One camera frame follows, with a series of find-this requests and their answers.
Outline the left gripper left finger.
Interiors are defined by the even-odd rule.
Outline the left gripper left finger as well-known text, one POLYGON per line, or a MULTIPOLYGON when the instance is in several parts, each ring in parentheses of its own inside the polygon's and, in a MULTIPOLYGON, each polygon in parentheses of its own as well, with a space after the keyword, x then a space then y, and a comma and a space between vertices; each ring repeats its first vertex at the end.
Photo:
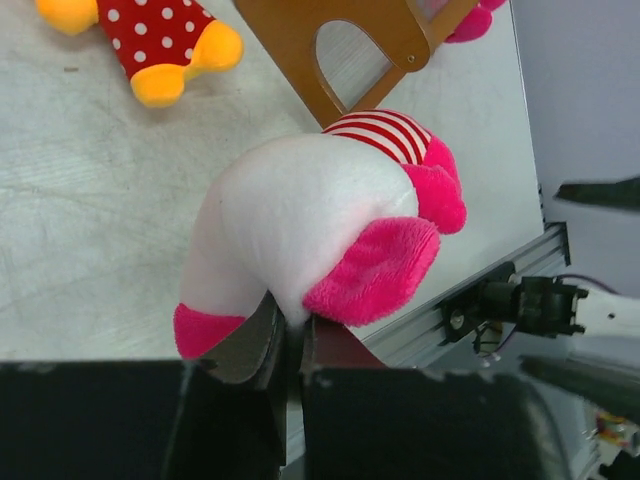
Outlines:
POLYGON ((273 295, 202 357, 216 383, 214 419, 222 438, 255 438, 277 465, 286 463, 286 325, 273 295))

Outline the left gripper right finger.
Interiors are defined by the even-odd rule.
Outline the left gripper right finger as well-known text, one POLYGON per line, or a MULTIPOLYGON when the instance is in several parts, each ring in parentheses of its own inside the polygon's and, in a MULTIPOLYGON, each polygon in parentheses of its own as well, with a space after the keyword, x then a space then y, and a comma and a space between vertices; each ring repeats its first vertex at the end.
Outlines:
POLYGON ((346 326, 312 316, 305 327, 299 372, 377 371, 387 366, 346 326))

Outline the white pink plush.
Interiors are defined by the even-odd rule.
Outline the white pink plush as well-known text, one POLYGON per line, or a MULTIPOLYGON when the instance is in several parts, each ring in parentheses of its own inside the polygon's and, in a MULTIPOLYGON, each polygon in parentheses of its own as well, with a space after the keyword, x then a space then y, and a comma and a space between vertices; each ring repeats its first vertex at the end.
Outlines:
POLYGON ((493 13, 505 3, 506 0, 479 0, 445 42, 459 44, 481 38, 492 26, 493 13))
POLYGON ((467 209, 447 145, 411 116, 349 113, 251 149, 212 183, 174 312, 197 358, 271 295, 292 330, 312 315, 362 327, 404 307, 467 209))

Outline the yellow fox plush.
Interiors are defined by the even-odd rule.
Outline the yellow fox plush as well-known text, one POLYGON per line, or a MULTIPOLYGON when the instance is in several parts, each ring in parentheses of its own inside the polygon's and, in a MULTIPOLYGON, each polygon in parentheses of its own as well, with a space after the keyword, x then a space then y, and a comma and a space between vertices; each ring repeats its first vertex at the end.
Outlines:
POLYGON ((69 36, 100 27, 134 96, 148 108, 173 105, 190 79, 228 71, 244 52, 239 33, 196 1, 49 0, 36 8, 69 36))

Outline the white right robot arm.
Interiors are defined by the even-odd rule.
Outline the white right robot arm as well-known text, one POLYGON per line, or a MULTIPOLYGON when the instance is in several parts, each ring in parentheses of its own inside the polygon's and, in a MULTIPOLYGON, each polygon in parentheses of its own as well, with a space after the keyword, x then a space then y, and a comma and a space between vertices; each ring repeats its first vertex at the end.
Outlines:
POLYGON ((547 338, 639 339, 639 300, 559 277, 522 277, 489 282, 480 290, 478 315, 508 322, 518 332, 547 338))

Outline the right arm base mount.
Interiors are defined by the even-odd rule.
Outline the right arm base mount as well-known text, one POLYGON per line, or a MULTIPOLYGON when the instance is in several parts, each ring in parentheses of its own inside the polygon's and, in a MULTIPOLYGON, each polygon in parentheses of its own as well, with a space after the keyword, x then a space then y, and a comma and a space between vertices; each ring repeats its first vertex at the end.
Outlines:
POLYGON ((512 315, 516 285, 509 282, 515 264, 506 261, 468 280, 453 294, 448 294, 437 308, 440 310, 444 340, 439 346, 457 343, 490 321, 504 321, 512 315))

